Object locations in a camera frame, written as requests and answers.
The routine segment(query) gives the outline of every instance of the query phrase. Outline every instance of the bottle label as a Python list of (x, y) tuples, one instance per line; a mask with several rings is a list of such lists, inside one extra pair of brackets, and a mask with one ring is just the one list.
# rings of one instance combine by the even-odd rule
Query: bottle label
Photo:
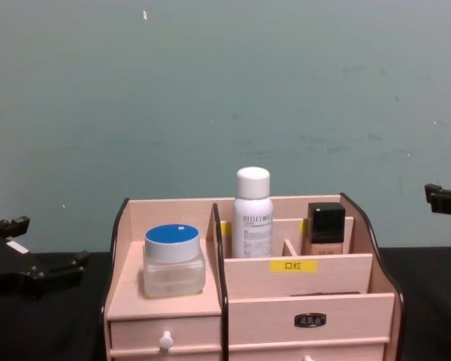
[(272, 255), (272, 215), (243, 216), (244, 257)]

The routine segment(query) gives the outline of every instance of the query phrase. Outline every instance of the teal wall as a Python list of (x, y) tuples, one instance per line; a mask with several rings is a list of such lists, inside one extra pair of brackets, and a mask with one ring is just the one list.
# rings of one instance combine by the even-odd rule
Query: teal wall
[(347, 193), (380, 246), (451, 245), (423, 191), (451, 187), (451, 0), (0, 0), (25, 246), (106, 250), (124, 197), (233, 196), (251, 164), (274, 195)]

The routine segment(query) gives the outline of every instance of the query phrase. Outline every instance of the white knob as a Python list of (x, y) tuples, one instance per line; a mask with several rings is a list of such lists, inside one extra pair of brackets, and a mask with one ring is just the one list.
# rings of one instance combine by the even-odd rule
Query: white knob
[(164, 335), (159, 340), (160, 348), (164, 350), (168, 350), (172, 346), (174, 346), (174, 339), (171, 337), (171, 333), (169, 331), (165, 331)]

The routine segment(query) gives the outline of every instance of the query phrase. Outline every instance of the blue lid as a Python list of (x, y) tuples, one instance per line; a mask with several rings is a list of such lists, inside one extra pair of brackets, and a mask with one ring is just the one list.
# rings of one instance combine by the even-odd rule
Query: blue lid
[(174, 244), (191, 241), (198, 237), (198, 230), (186, 224), (165, 224), (147, 231), (145, 238), (148, 241)]

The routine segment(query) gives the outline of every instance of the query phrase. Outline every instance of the jar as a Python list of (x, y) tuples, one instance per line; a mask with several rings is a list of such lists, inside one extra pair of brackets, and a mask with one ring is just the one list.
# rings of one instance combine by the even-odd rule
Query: jar
[(205, 259), (199, 231), (186, 224), (166, 224), (145, 234), (144, 289), (147, 297), (200, 293)]

